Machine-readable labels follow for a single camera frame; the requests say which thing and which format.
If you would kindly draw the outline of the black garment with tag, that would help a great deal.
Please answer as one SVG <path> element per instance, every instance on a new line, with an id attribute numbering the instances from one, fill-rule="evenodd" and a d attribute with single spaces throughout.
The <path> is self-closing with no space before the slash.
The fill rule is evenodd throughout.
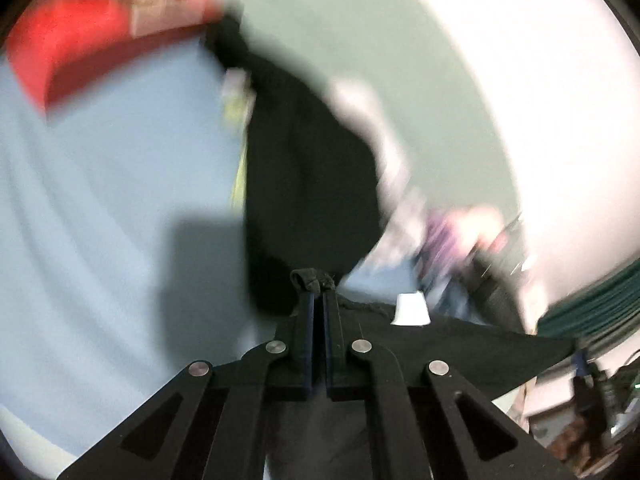
<path id="1" fill-rule="evenodd" d="M 341 278 L 381 238 L 375 157 L 306 82 L 248 46 L 236 15 L 209 25 L 204 46 L 226 70 L 244 70 L 256 96 L 246 134 L 248 292 L 262 313 L 287 316 L 293 271 Z"/>

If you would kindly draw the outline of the green striped cloth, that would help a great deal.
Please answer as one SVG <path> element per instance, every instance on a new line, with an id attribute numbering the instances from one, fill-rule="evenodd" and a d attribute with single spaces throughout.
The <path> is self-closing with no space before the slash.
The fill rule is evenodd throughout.
<path id="1" fill-rule="evenodd" d="M 639 326 L 639 260 L 554 304 L 538 321 L 544 337 L 599 340 Z"/>

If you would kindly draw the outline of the red box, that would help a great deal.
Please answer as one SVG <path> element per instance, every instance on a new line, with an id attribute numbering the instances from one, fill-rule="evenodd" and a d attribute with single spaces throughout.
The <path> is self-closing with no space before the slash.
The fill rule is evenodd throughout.
<path id="1" fill-rule="evenodd" d="M 220 0 L 38 0 L 9 33 L 6 56 L 43 112 L 142 55 L 222 15 Z"/>

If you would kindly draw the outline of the purple patterned clothes pile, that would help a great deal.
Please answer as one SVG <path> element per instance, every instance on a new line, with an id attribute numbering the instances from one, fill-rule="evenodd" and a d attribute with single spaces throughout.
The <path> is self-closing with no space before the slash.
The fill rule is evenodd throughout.
<path id="1" fill-rule="evenodd" d="M 408 262 L 416 276 L 418 290 L 397 296 L 393 323 L 424 326 L 437 314 L 521 333 L 518 300 L 497 262 L 517 225 L 491 206 L 397 208 L 369 255 L 377 268 Z"/>

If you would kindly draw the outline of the black t-shirt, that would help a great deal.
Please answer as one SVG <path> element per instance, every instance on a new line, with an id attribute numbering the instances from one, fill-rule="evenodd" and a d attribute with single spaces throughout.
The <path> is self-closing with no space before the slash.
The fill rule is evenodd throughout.
<path id="1" fill-rule="evenodd" d="M 521 443 L 492 402 L 568 353 L 562 340 L 454 318 L 397 326 L 390 306 L 337 294 L 360 331 L 352 356 L 361 382 L 355 393 L 328 393 L 322 297 L 333 282 L 316 270 L 290 278 L 297 304 L 302 292 L 316 296 L 314 383 L 307 400 L 280 402 L 270 422 L 269 479 L 468 478 L 465 456 L 488 464 Z"/>

